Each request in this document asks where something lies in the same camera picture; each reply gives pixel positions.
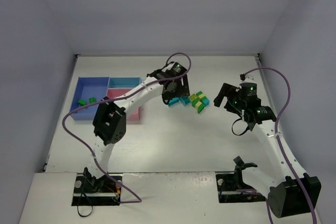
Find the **teal printed lego brick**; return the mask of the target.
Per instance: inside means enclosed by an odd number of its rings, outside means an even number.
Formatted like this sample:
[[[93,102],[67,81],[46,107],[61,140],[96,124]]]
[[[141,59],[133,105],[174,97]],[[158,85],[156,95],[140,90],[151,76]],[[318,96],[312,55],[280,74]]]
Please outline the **teal printed lego brick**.
[[[188,106],[191,102],[188,96],[179,97],[179,100],[184,106]]]

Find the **green yellow teal lego cluster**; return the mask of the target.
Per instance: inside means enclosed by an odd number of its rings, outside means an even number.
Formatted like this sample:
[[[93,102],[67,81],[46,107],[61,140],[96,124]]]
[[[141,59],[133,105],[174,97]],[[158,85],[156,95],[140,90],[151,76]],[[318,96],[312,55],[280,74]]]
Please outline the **green yellow teal lego cluster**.
[[[202,111],[209,106],[210,101],[203,91],[193,93],[189,96],[192,107],[197,111],[198,114],[201,114]]]

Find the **dark green square lego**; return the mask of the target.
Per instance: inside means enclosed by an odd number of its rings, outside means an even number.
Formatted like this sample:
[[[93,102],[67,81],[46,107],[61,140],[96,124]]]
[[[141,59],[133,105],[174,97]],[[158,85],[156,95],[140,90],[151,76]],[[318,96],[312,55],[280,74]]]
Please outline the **dark green square lego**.
[[[97,100],[95,97],[89,98],[89,103],[95,103]]]

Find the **teal green lego stack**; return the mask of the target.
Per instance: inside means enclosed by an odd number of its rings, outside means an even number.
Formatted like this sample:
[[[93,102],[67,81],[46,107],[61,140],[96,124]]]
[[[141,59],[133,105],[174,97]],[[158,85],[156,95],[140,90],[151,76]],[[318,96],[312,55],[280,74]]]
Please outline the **teal green lego stack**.
[[[179,102],[180,102],[180,99],[179,99],[179,98],[173,98],[172,100],[170,100],[170,101],[168,102],[168,107],[172,107],[172,106],[178,104]]]

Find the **dark green sloped lego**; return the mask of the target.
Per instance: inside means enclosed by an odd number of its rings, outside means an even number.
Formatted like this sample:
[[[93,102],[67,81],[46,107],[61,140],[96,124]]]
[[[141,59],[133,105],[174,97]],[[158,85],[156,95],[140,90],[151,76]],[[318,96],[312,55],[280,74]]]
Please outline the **dark green sloped lego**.
[[[85,105],[87,105],[87,102],[86,102],[86,100],[84,100],[84,99],[79,99],[79,100],[77,101],[77,104],[78,104],[79,106],[85,106]]]

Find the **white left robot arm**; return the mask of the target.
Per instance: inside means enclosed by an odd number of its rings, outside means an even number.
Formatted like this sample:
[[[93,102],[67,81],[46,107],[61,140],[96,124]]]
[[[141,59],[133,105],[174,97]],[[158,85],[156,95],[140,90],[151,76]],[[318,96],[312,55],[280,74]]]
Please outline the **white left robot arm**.
[[[94,156],[86,167],[91,179],[100,179],[108,170],[113,147],[125,136],[131,114],[158,96],[168,102],[190,94],[186,73],[187,69],[180,63],[170,62],[164,68],[148,74],[143,82],[113,102],[98,106],[93,119],[93,132],[97,137],[93,147]]]

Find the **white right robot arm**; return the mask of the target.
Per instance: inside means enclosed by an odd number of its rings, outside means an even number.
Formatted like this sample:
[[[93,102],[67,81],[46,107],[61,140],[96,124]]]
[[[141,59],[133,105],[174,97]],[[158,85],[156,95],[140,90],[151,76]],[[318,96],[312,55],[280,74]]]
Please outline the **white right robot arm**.
[[[248,76],[237,87],[223,83],[214,106],[220,107],[224,99],[227,100],[224,109],[247,124],[246,131],[258,139],[276,173],[271,177],[257,164],[245,163],[237,156],[234,158],[236,186],[249,186],[264,196],[277,218],[311,213],[313,221],[317,221],[314,210],[321,183],[318,177],[309,176],[294,157],[277,128],[277,118],[271,107],[263,105],[257,96],[253,77]]]

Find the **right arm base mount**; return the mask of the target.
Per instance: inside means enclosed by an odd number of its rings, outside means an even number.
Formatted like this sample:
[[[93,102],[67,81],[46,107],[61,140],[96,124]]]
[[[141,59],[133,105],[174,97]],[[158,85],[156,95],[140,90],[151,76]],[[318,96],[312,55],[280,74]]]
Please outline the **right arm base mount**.
[[[265,202],[264,196],[252,187],[240,183],[234,172],[215,173],[218,202],[228,203],[253,203]]]

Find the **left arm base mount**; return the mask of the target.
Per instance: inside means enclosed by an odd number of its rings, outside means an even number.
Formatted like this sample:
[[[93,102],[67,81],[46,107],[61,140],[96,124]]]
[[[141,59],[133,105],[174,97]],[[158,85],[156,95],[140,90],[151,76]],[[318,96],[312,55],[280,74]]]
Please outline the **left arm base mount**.
[[[92,187],[83,174],[77,174],[72,206],[119,206],[121,186],[109,178],[103,177],[97,187]]]

